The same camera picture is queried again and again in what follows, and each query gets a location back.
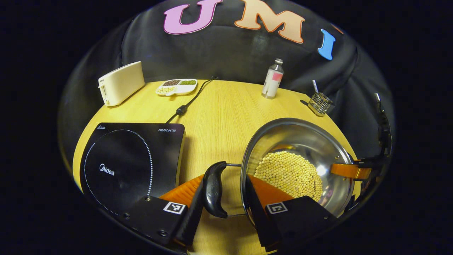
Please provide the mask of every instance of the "metal utensil holder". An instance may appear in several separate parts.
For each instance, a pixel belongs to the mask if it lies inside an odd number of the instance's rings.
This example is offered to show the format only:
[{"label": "metal utensil holder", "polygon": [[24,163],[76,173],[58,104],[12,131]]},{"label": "metal utensil holder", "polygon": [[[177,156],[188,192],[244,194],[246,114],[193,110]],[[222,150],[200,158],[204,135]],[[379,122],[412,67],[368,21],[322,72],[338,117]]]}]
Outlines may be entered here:
[{"label": "metal utensil holder", "polygon": [[333,101],[323,93],[315,92],[315,94],[308,102],[308,108],[310,108],[317,116],[322,117],[326,115],[326,112],[327,110],[329,110],[329,107],[332,103]]}]

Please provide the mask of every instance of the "letter m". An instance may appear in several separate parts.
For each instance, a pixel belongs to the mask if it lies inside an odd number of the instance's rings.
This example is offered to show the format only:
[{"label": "letter m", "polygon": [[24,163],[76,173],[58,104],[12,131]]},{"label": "letter m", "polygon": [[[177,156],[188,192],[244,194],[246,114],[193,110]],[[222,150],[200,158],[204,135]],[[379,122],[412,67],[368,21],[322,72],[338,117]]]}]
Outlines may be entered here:
[{"label": "letter m", "polygon": [[298,44],[304,42],[301,37],[302,22],[305,21],[303,17],[287,10],[275,14],[265,2],[260,0],[242,1],[245,2],[244,13],[242,19],[234,23],[236,26],[246,29],[260,29],[261,25],[256,22],[259,16],[268,32],[274,32],[284,24],[283,29],[279,31],[281,37]]}]

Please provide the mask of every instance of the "power cord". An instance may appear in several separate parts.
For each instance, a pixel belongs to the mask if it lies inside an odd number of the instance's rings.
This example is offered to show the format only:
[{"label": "power cord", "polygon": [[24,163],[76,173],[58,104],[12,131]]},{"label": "power cord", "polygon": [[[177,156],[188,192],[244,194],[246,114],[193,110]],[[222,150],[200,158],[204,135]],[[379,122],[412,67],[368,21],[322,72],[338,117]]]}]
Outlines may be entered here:
[{"label": "power cord", "polygon": [[219,78],[213,76],[213,77],[211,77],[210,80],[205,81],[205,82],[201,85],[200,90],[199,90],[198,93],[195,95],[195,97],[193,97],[192,100],[190,100],[187,104],[181,105],[178,109],[176,109],[176,113],[175,113],[175,114],[174,114],[174,115],[166,122],[166,124],[170,123],[170,122],[174,119],[174,117],[176,117],[176,116],[178,116],[178,115],[179,115],[179,116],[184,115],[184,113],[186,113],[187,108],[189,107],[189,105],[191,105],[191,104],[195,101],[195,99],[197,99],[197,97],[200,95],[201,90],[203,90],[204,85],[210,83],[210,82],[213,81],[213,80],[217,80],[217,79],[219,79]]}]

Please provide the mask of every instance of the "white plate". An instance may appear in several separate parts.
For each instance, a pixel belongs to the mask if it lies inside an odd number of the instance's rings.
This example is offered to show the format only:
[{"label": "white plate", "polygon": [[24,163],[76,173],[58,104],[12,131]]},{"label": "white plate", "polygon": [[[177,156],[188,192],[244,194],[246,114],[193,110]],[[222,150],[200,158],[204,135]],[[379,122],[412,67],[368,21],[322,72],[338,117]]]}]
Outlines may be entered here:
[{"label": "white plate", "polygon": [[[171,86],[164,86],[169,81],[179,80],[178,84]],[[183,81],[195,81],[194,85],[181,85]],[[172,79],[163,82],[157,89],[156,94],[161,96],[186,95],[191,93],[197,87],[198,81],[196,79]]]}]

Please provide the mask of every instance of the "wooden table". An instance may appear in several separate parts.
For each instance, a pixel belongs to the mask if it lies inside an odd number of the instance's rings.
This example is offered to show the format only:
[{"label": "wooden table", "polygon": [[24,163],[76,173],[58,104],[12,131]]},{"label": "wooden table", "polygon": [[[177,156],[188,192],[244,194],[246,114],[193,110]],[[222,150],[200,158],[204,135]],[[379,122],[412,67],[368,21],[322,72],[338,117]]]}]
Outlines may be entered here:
[{"label": "wooden table", "polygon": [[[73,161],[74,180],[80,185],[80,162],[87,141],[102,122],[165,123],[176,109],[189,102],[205,80],[188,95],[158,96],[156,88],[162,82],[147,83],[116,107],[103,106],[85,127],[79,138]],[[298,92],[279,89],[275,99],[261,96],[259,84],[212,81],[190,105],[182,117],[172,123],[185,126],[186,140],[181,160],[179,183],[203,174],[213,163],[241,163],[249,140],[264,124],[277,118],[299,118],[312,122],[332,134],[348,153],[356,155],[348,141],[327,115],[316,116],[300,100],[309,97]],[[240,169],[227,167],[222,174],[222,207],[228,214],[244,212],[240,196]],[[354,188],[356,198],[360,183]],[[255,229],[246,216],[216,218],[203,210],[190,254],[266,254]]]}]

